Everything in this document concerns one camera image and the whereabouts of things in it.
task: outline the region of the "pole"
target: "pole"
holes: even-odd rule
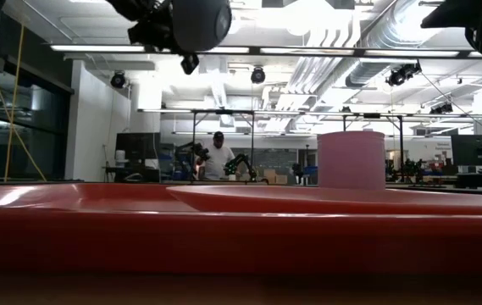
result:
[[[190,169],[190,180],[191,183],[194,181],[194,176],[193,176],[193,169],[196,167],[196,152],[194,151],[194,147],[196,145],[196,117],[197,117],[197,112],[193,113],[193,129],[191,131],[191,169]]]
[[[256,114],[252,114],[252,150],[250,151],[250,163],[252,164],[252,168],[255,168],[256,164],[254,164],[254,126],[256,122]]]
[[[402,116],[397,117],[399,119],[399,142],[401,143],[401,181],[404,182],[404,138],[402,136]]]

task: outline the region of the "red surface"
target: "red surface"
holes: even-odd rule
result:
[[[482,195],[280,186],[176,186],[167,190],[195,209],[209,212],[482,215]]]
[[[0,271],[482,274],[476,215],[199,213],[148,185],[0,186],[12,200]]]

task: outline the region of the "yellow cable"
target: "yellow cable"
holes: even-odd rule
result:
[[[3,110],[5,111],[5,114],[7,115],[8,117],[8,120],[9,120],[9,123],[11,125],[13,125],[13,118],[9,115],[9,111],[7,109],[7,106],[5,104],[5,99],[3,98],[3,94],[2,94],[2,91],[0,90],[0,99],[2,100],[2,104],[3,104]],[[31,163],[34,165],[34,167],[37,169],[37,171],[39,172],[39,175],[41,176],[41,178],[43,179],[43,181],[47,181],[47,179],[45,178],[45,175],[41,172],[41,170],[39,169],[39,167],[37,166],[36,162],[34,161],[34,158],[31,156],[30,152],[28,151],[28,148],[26,148],[26,145],[24,144],[24,141],[22,141],[22,138],[20,137],[20,134],[19,132],[16,130],[16,129],[13,129],[13,132],[14,134],[17,136],[17,138],[19,139],[20,141],[20,144],[22,145],[22,148],[24,149],[24,151],[26,152],[26,155],[28,155],[28,158],[30,159]]]
[[[19,91],[19,72],[20,72],[20,58],[22,57],[22,43],[24,41],[24,23],[20,25],[20,39],[19,39],[19,56],[17,57],[17,67],[14,77],[14,91],[13,91],[13,101],[11,104],[11,116],[9,122],[14,121],[14,105],[17,102],[17,93]],[[11,143],[13,142],[13,129],[14,125],[11,123],[9,125],[9,140],[7,144],[7,157],[5,160],[5,175],[3,176],[3,182],[7,182],[7,177],[9,174],[9,165],[11,160]]]

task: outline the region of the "camera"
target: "camera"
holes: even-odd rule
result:
[[[233,19],[229,0],[107,0],[117,13],[136,25],[128,30],[130,43],[149,53],[168,49],[184,59],[186,74],[199,65],[196,52],[218,46]]]
[[[445,0],[421,23],[422,29],[462,27],[470,46],[482,54],[482,0]]]
[[[111,86],[116,89],[124,89],[128,85],[124,71],[115,71],[111,78]]]
[[[265,72],[263,72],[262,67],[254,68],[252,76],[250,77],[252,84],[261,84],[265,81]]]

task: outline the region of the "cap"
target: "cap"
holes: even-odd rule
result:
[[[214,132],[214,137],[213,139],[216,139],[216,140],[224,140],[224,133],[222,133],[222,131],[216,131]]]

